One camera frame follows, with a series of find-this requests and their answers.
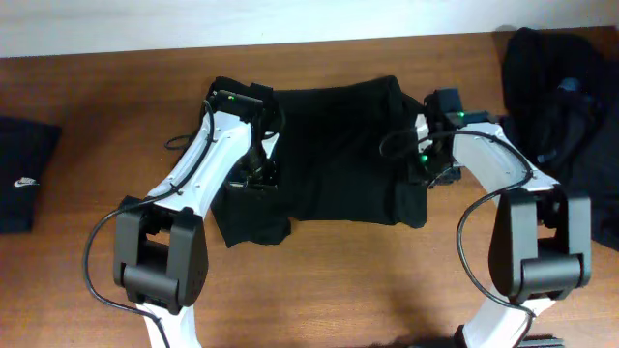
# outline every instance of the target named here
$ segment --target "nike logo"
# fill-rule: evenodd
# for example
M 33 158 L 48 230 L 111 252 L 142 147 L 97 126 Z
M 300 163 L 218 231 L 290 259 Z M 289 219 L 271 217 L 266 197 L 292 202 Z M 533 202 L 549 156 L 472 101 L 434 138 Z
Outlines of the nike logo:
M 16 188 L 23 188 L 23 187 L 27 187 L 27 186 L 33 186 L 33 185 L 38 185 L 37 181 L 34 179 L 30 179 L 30 178 L 26 178 L 23 177 L 19 180 L 17 180 L 13 186 Z

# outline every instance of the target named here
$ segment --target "robotic arm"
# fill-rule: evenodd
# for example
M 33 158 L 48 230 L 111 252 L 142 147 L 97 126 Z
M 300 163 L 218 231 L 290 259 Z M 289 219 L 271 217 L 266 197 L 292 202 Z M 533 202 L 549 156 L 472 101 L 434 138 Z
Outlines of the robotic arm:
M 171 347 L 200 347 L 193 304 L 208 271 L 203 219 L 221 184 L 258 194 L 277 189 L 270 157 L 278 135 L 265 136 L 264 130 L 281 124 L 283 114 L 273 100 L 256 98 L 272 96 L 272 90 L 251 88 L 257 91 L 253 96 L 214 91 L 205 101 L 207 112 L 191 147 L 149 192 L 159 196 L 173 187 L 176 194 L 117 218 L 114 281 L 139 309 L 160 318 Z M 463 112 L 456 90 L 437 91 L 427 105 L 428 113 L 420 115 L 415 126 L 419 138 L 427 138 L 420 142 L 419 153 L 429 178 L 461 165 L 487 191 L 521 180 L 527 166 L 499 145 L 511 146 L 501 127 L 487 121 L 487 113 Z M 441 132 L 451 134 L 434 137 Z M 590 278 L 588 198 L 564 192 L 554 179 L 530 162 L 528 166 L 532 179 L 494 200 L 498 213 L 488 258 L 492 293 L 511 307 L 488 298 L 474 318 L 458 328 L 451 346 L 513 347 L 532 320 L 524 308 L 538 315 Z M 127 197 L 121 207 L 139 201 Z M 556 235 L 538 241 L 539 221 L 557 228 Z M 169 231 L 169 246 L 147 238 L 160 230 Z M 152 346 L 164 347 L 160 328 L 145 320 Z

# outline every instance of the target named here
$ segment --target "white backdrop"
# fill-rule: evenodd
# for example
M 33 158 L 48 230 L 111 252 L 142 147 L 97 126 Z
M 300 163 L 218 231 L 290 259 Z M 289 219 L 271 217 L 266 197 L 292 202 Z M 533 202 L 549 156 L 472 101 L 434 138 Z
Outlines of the white backdrop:
M 617 23 L 618 0 L 3 0 L 0 57 Z

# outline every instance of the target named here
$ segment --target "black fabric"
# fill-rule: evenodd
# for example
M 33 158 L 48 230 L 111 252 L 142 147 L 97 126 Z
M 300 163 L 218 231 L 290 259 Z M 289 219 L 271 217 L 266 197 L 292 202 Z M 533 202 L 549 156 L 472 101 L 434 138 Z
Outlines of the black fabric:
M 217 78 L 213 89 L 251 93 L 225 77 Z M 275 99 L 286 114 L 273 154 L 279 189 L 264 196 L 220 189 L 211 208 L 228 247 L 243 241 L 278 244 L 290 234 L 288 218 L 403 222 L 415 228 L 426 223 L 426 188 L 408 184 L 405 161 L 378 153 L 383 136 L 411 128 L 423 112 L 394 77 L 281 91 Z
M 32 228 L 41 174 L 60 132 L 55 126 L 0 117 L 0 233 Z M 37 184 L 16 187 L 21 178 Z
M 619 250 L 619 69 L 590 43 L 523 28 L 510 39 L 506 134 L 563 186 L 592 198 L 594 240 Z

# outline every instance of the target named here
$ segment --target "wooden table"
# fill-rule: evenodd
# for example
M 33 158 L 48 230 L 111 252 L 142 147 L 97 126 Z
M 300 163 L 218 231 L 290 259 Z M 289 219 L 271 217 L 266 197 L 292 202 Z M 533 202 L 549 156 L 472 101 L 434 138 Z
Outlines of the wooden table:
M 615 55 L 613 29 L 579 30 Z M 456 86 L 469 109 L 504 112 L 499 55 L 505 35 L 475 34 L 35 57 L 0 61 L 0 113 L 61 125 L 42 179 L 32 233 L 0 236 L 0 346 L 145 347 L 141 318 L 96 302 L 80 257 L 93 224 L 126 195 L 142 196 L 178 154 L 162 144 L 196 126 L 217 75 L 276 89 L 330 87 L 386 74 L 422 99 Z M 484 194 L 462 181 L 428 195 L 428 223 L 413 230 L 346 221 L 295 223 L 280 246 L 227 249 L 205 222 L 210 273 L 197 301 L 205 347 L 361 347 L 399 336 L 449 335 L 484 300 L 455 248 L 457 220 Z M 470 219 L 464 242 L 486 286 L 495 208 Z M 112 282 L 107 226 L 91 254 L 92 277 Z M 533 333 L 572 347 L 619 346 L 619 253 L 593 245 L 591 284 L 545 313 Z

